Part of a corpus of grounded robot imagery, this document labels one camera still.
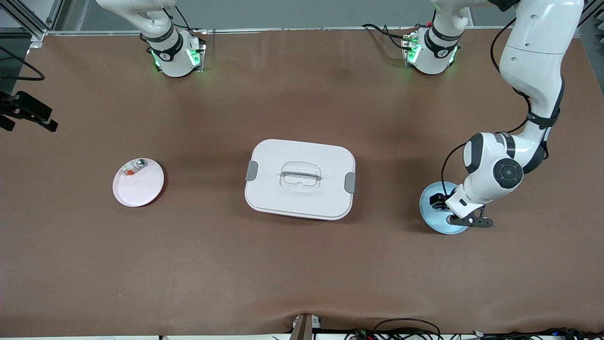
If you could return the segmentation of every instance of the brown table surface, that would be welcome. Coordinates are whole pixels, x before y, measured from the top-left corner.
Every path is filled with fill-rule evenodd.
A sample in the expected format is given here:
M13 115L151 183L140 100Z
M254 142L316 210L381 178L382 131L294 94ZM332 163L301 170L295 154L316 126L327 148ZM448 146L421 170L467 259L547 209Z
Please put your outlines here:
M217 35L205 71L183 79L158 74L136 36L45 38L28 61L47 79L18 88L59 130L0 131L0 336L283 332L303 312L324 327L602 329L604 100L579 40L551 158L488 205L496 226L439 235L420 216L453 147L524 119L490 63L494 35L466 32L438 76L367 31ZM264 139L349 149L348 216L252 210L244 178ZM136 157L169 180L154 204L127 208L111 183ZM459 153L446 178L465 175Z

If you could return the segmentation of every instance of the gray clip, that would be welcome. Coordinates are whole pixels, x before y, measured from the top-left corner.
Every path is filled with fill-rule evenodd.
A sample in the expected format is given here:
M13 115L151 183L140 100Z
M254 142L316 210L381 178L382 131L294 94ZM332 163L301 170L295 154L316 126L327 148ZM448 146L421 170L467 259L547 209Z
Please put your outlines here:
M354 172L349 172L344 177L344 190L347 192L354 194L356 189L356 174Z
M245 174L245 180L253 181L256 179L256 175L258 175L258 163L251 160L248 163L248 173Z

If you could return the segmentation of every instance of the plate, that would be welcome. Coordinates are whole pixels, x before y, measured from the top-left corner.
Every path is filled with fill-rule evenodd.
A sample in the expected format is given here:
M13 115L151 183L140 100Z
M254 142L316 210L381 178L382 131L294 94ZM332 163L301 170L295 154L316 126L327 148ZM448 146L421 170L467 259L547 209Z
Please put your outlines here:
M115 173L114 196L125 206L138 207L149 204L164 187L164 170L161 165L152 159L143 158L143 160L147 162L147 166L134 175L123 176L119 170Z
M445 182L447 193L451 193L453 189L457 188L457 185L451 182ZM447 217L453 215L451 211L436 210L430 205L430 197L434 194L442 193L443 185L440 182L430 184L424 189L422 196L419 200L419 210L422 213L423 220L432 229L445 235L455 235L463 232L468 227L465 226L454 226L447 222Z

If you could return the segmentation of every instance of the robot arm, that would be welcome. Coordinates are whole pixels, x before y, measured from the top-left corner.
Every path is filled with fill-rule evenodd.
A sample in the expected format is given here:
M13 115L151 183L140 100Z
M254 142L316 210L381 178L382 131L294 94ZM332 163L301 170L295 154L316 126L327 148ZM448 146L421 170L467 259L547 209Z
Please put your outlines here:
M487 0L429 0L435 7L429 27L411 33L404 42L411 51L405 52L407 65L422 73L439 74L453 61L457 43L466 30L469 18L461 10L470 6L490 5Z
M141 31L160 71L170 77L182 77L201 69L205 42L200 43L200 39L188 31L174 27L163 9L173 8L177 1L97 0L97 3Z
M522 133L481 132L464 147L469 175L446 207L460 222L474 210L514 191L544 158L547 139L559 114L564 93L560 68L579 22L583 0L522 0L516 25L501 56L500 72L512 87L531 98L532 111Z

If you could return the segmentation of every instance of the black cable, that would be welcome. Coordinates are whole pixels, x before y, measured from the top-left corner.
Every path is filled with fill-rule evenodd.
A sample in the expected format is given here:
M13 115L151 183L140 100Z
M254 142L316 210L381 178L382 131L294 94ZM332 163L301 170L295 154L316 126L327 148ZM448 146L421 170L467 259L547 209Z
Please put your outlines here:
M596 6L594 8L593 11L591 11L585 18L583 18L583 20L581 20L581 22L579 23L579 25L577 27L581 27L581 25L583 25L583 23L585 21L587 21L587 19L591 18L592 15L594 15L594 13L600 8L602 7L602 5L604 5L604 2L601 2L598 6Z
M434 19L436 19L436 9L434 9L434 14L432 15L432 21L430 22L430 25L434 23ZM416 27L428 28L430 27L430 25L416 24Z
M430 330L420 329L417 327L402 327L398 329L392 329L387 331L380 331L380 333L385 333L390 335L392 338L396 340L406 340L413 336L418 336L423 340L432 340L432 336L436 336L439 340L444 340L440 333L433 332Z
M180 16L181 16L182 20L185 22L185 25L186 25L186 26L183 26L183 25L178 25L178 24L175 24L174 22L172 22L172 24L173 24L174 26L179 27L179 28L184 28L184 29L186 29L187 31L195 31L195 30L201 30L201 29L202 29L202 28L197 28L197 27L196 27L196 28L191 28L191 27L188 25L188 22L187 22L187 20L185 19L185 16L184 16L184 15L182 15L182 12L180 11L180 9L178 9L178 6L175 6L175 8L176 8L176 10L178 11L178 14L180 14ZM163 11L164 11L164 13L165 13L165 14L168 16L168 18L170 18L170 20L174 20L174 17L173 17L172 15L170 15L170 14L168 13L168 11L167 11L167 10L165 10L165 8L162 8L162 10L163 10Z
M422 320L422 319L416 319L416 318L393 318L393 319L384 320L384 321L378 322L375 325L375 327L373 327L373 332L375 333L376 330L378 329L378 327L380 325L383 325L383 324L386 324L386 323L389 323L389 322L395 322L395 321L413 321L413 322L421 322L422 324L430 325L430 326L434 327L434 329L436 329L436 332L437 332L439 338L441 338L441 336L440 336L440 328L437 325L435 325L435 324L433 324L433 323L431 323L429 321L425 321L425 320Z
M386 25L384 25L384 30L386 31L386 34L388 35L388 37L390 37L390 41L394 44L394 46L400 48L401 50L411 51L410 47L401 46L401 45L397 44L396 41L394 41L394 39L392 38L392 34L390 34L390 31L388 31L388 27Z
M511 332L504 334L485 334L482 340L534 340L542 339L541 336L561 336L565 340L594 340L604 336L604 331L600 333L581 332L578 329L552 328L534 333Z
M515 92L515 93L518 93L520 96L522 96L522 98L524 98L524 100L527 102L527 107L528 107L528 110L529 110L529 111L531 111L531 110L533 109L533 107L532 107L532 106L531 106L531 104L530 104L530 97L529 97L529 96L527 96L526 94L524 94L524 93L522 93L522 92L520 92L520 91L516 90L515 88L514 88L514 92Z
M35 73L38 74L39 77L34 78L34 77L13 77L13 76L5 76L5 75L0 75L1 79L16 79L16 80L30 80L30 81L40 81L40 80L44 80L46 79L46 77L44 76L44 74L42 74L42 72L40 72L37 68L31 66L30 63L26 62L25 59L19 57L18 55L12 53L11 51L7 50L6 48L4 48L3 46L0 45L0 50L4 51L4 53L8 54L9 56L12 57L12 59L17 59L18 61L20 61L23 65L29 67L32 71L34 71Z
M191 30L191 26L188 25L187 20L185 19L185 16L182 15L182 12L180 9L178 9L178 6L174 6L174 8L176 8L176 11L178 12L178 14L181 15L182 20L185 22L185 25L187 26L187 29L190 31Z
M515 128L511 129L510 131L506 131L506 132L509 134L512 132L516 132L517 130L522 128L528 122L528 120L529 120L528 118L525 118L524 121L520 125L516 126Z
M550 158L550 151L547 149L547 141L543 143L543 152L545 153L543 160Z
M443 162L443 167L440 169L440 183L443 185L443 193L445 194L445 196L448 195L447 189L445 188L445 168L447 167L447 162L449 161L449 158L451 158L451 156L455 153L455 151L462 148L464 145L465 143L458 145L455 147L455 149L451 150L451 152L449 152L449 154L445 158L445 161Z
M361 27L365 27L365 28L371 27L371 28L374 28L375 30L377 30L378 32L380 32L380 33L382 33L384 35L388 35L388 33L386 31L382 30L378 26L375 26L374 24L365 24L365 25L362 25ZM394 38L403 39L403 36L399 36L398 34L392 34L392 33L390 33L390 35L392 37L394 37Z
M495 67L495 69L497 70L497 72L499 72L499 65L497 65L497 61L495 61L495 52L493 51L493 49L495 48L495 43L497 42L497 39L499 39L499 37L501 36L501 34L508 29L510 26L512 26L512 24L516 22L516 18L514 18L512 21L510 21L507 25L505 25L501 31L499 31L499 33L497 33L497 35L495 35L495 38L493 39L493 41L491 42L491 48L490 48L490 55L491 55L491 62L493 63L493 66Z
M390 336L390 335L388 335L388 339L387 339L387 338L385 338L385 337L384 337L383 335L381 335L380 333L376 333L375 335L376 335L376 336L378 336L378 337L380 337L380 338L382 338L382 340L392 340L392 339L393 339L393 337L392 337L392 336Z

